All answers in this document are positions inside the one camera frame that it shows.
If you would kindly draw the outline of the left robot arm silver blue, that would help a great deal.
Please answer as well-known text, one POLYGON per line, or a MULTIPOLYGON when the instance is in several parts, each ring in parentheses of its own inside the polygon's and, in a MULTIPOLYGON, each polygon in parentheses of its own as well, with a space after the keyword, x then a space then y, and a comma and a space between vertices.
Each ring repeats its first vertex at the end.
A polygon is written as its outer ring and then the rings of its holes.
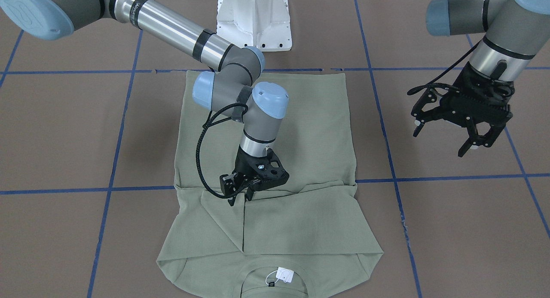
POLYGON ((407 92, 422 92, 411 110, 414 137, 443 119, 467 130, 458 157, 491 147, 513 117, 514 81, 549 40, 549 13, 549 0, 432 0, 426 12, 431 35, 484 36, 465 54, 469 60, 453 84, 434 78, 407 92))

